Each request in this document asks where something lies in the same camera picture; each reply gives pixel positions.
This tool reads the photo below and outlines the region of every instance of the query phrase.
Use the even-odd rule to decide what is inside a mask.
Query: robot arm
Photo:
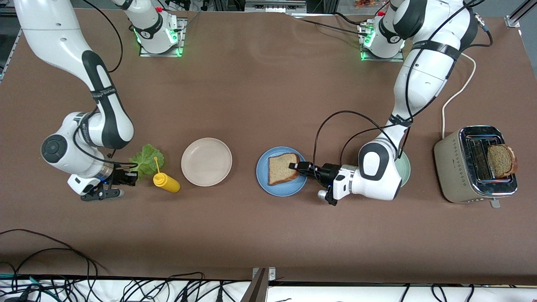
[[[373,20],[375,36],[366,46],[381,57],[394,56],[404,39],[412,39],[414,46],[395,83],[395,106],[385,134],[362,147],[358,167],[325,164],[319,168],[311,163],[289,166],[310,177],[315,177],[313,169],[317,171],[316,178],[326,188],[318,196],[332,205],[349,194],[380,200],[397,196],[402,183],[395,166],[399,150],[391,143],[399,146],[413,116],[440,94],[459,50],[468,46],[477,33],[477,20],[471,9],[464,9],[430,39],[444,21],[463,7],[462,0],[405,0],[391,4],[385,16]]]
[[[162,21],[149,0],[115,2],[121,2],[141,26]],[[119,165],[106,162],[97,147],[123,148],[132,139],[134,127],[104,62],[82,36],[70,0],[16,0],[15,8],[26,40],[36,56],[80,78],[90,89],[98,107],[96,113],[67,115],[60,129],[43,142],[42,157],[51,166],[70,173],[68,184],[83,198],[119,196],[119,190],[112,190],[111,185],[134,185],[136,173],[119,170]],[[144,39],[149,45],[147,48],[158,49],[155,45],[160,49],[169,48],[168,44],[158,41],[162,36],[158,33],[153,32],[151,37]],[[108,190],[103,188],[103,183],[110,185]]]
[[[177,44],[177,17],[156,10],[151,0],[111,0],[119,6],[134,26],[139,43],[150,53],[166,52]]]

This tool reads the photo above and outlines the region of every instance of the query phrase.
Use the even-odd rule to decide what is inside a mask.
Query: lettuce leaf
[[[138,171],[138,179],[141,179],[144,175],[157,173],[157,165],[154,159],[155,156],[158,159],[158,167],[162,169],[162,166],[164,165],[164,155],[151,144],[143,146],[142,152],[138,152],[133,158],[129,159],[129,162],[138,164],[137,167],[131,169],[131,171]]]

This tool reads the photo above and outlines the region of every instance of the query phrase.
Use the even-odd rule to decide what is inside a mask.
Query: silver toaster
[[[488,147],[505,143],[492,126],[468,126],[439,141],[434,159],[442,193],[452,203],[490,201],[499,208],[498,198],[517,190],[514,174],[496,178],[487,162]]]

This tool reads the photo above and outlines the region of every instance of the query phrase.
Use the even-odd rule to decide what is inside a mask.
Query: toast
[[[505,144],[489,146],[487,160],[496,178],[508,177],[518,169],[513,150]]]
[[[299,176],[299,172],[289,168],[290,163],[298,163],[300,158],[296,153],[284,153],[268,158],[268,185],[290,182]]]

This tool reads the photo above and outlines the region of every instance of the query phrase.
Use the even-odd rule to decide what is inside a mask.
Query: yellow squeeze bottle
[[[158,173],[153,176],[153,183],[155,184],[155,186],[172,193],[176,193],[177,191],[179,191],[179,189],[181,189],[181,185],[179,184],[179,182],[168,176],[166,173],[161,173],[161,170],[158,168],[158,161],[156,156],[155,163],[157,164],[158,171]]]

